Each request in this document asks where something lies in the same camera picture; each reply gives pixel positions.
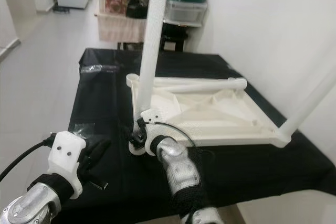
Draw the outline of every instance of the white plastic tube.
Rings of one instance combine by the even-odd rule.
[[[141,112],[148,110],[151,105],[165,6],[166,0],[149,1],[147,25],[140,69],[140,83],[138,89],[138,98],[136,100],[134,120],[140,118]]]
[[[299,109],[279,128],[285,136],[292,136],[296,129],[304,122],[322,99],[336,84],[336,66],[326,75],[320,84],[313,90]]]
[[[229,78],[228,80],[239,80],[244,78]],[[223,82],[225,79],[201,79],[201,78],[176,78],[176,77],[156,77],[154,79],[154,84],[157,86],[166,85],[190,85],[190,84],[201,84],[201,83],[218,83]]]
[[[222,80],[215,82],[204,82],[199,84],[184,84],[174,85],[170,87],[162,87],[162,90],[174,93],[189,93],[197,91],[214,91],[221,89],[245,89],[247,87],[247,81],[244,78],[238,78],[233,80]]]

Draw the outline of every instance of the black wire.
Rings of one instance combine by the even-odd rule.
[[[0,174],[0,182],[6,177],[6,175],[20,162],[22,161],[26,156],[28,156],[30,153],[32,153],[34,150],[40,148],[41,146],[44,146],[46,143],[43,141],[41,143],[38,143],[34,145],[32,148],[26,150],[23,152],[17,159],[15,159],[1,174]]]
[[[184,131],[182,131],[178,127],[176,127],[176,126],[174,126],[172,124],[162,123],[162,122],[154,122],[154,124],[164,125],[164,126],[167,126],[167,127],[170,127],[170,128],[173,128],[173,129],[177,130],[178,132],[180,132],[182,135],[184,135],[188,139],[188,141],[191,143],[191,145],[193,147],[197,147],[196,144],[195,144],[195,142],[187,135],[187,133],[185,133]]]

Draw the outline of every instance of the black fabric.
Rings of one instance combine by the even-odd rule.
[[[208,206],[200,184],[182,189],[173,196],[173,208],[181,218],[188,214],[192,216],[195,211]]]
[[[74,189],[71,184],[59,174],[42,174],[27,188],[29,191],[37,183],[43,183],[50,186],[57,194],[61,204],[65,203],[73,194]]]
[[[128,73],[139,74],[141,53],[87,49],[80,67],[117,66],[114,73],[80,75],[69,130],[78,123],[95,123],[94,133],[111,140],[111,147],[92,172],[109,183],[105,191],[85,185],[59,215],[60,223],[134,223],[176,214],[172,208],[166,173],[155,157],[133,156],[120,132],[132,126],[132,100]],[[163,52],[156,76],[240,77],[220,56]],[[251,85],[246,92],[278,126],[285,118]],[[203,187],[216,207],[316,189],[336,195],[334,165],[300,132],[285,148],[272,145],[217,146],[202,152]]]
[[[157,136],[156,138],[153,139],[152,143],[151,143],[151,146],[150,146],[150,149],[152,151],[152,153],[155,153],[156,154],[156,150],[157,150],[157,146],[161,143],[162,140],[164,140],[165,138],[167,138],[167,136],[163,136],[163,135],[160,135],[160,136]]]

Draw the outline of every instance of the white plastic bracket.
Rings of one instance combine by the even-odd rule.
[[[79,155],[85,147],[86,142],[80,137],[68,131],[59,132],[48,157],[48,173],[61,175],[73,187],[74,193],[70,199],[77,199],[83,192],[82,184],[77,176],[77,169]]]
[[[145,150],[149,155],[155,156],[156,154],[151,151],[151,143],[154,138],[164,134],[162,127],[155,124],[155,122],[162,122],[161,114],[157,109],[149,109],[143,111],[141,117],[145,122],[149,122],[149,124],[146,125],[147,139],[145,142]]]

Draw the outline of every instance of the black cable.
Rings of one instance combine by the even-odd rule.
[[[43,140],[42,142],[34,145],[30,149],[23,152],[18,158],[16,158],[8,167],[0,174],[0,182],[6,177],[6,175],[18,164],[20,163],[26,156],[28,156],[30,153],[32,153],[34,150],[42,147],[42,146],[48,146],[52,147],[52,144],[54,142],[55,136],[52,135],[51,137]]]
[[[188,141],[191,143],[191,145],[193,147],[197,147],[196,144],[195,144],[195,142],[187,135],[187,133],[185,133],[184,131],[182,131],[178,127],[176,127],[176,126],[174,126],[172,124],[162,123],[162,122],[154,122],[154,124],[164,125],[164,126],[167,126],[167,127],[170,127],[170,128],[173,128],[173,129],[177,130],[178,132],[180,132],[182,135],[184,135],[188,139]]]

